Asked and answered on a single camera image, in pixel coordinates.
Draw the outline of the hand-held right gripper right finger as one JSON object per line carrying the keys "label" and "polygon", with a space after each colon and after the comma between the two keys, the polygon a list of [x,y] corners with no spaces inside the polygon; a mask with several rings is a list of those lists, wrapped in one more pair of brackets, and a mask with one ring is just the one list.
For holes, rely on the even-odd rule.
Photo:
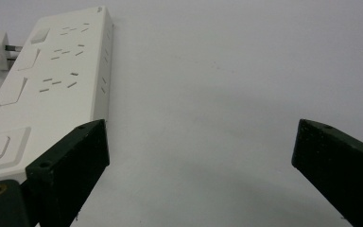
{"label": "hand-held right gripper right finger", "polygon": [[299,122],[291,164],[354,227],[363,227],[363,142],[329,125]]}

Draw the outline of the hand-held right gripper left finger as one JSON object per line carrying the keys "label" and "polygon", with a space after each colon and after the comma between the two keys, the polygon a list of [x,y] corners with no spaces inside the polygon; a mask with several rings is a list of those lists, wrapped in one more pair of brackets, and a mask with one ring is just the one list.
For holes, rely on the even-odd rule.
{"label": "hand-held right gripper left finger", "polygon": [[70,227],[110,164],[106,121],[80,125],[26,167],[31,223]]}

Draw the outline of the white power strip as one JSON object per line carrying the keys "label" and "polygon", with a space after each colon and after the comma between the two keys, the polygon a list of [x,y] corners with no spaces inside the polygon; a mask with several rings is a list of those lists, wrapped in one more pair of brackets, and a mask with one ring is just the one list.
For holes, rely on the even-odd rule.
{"label": "white power strip", "polygon": [[0,181],[109,112],[113,23],[104,6],[43,17],[0,88]]}

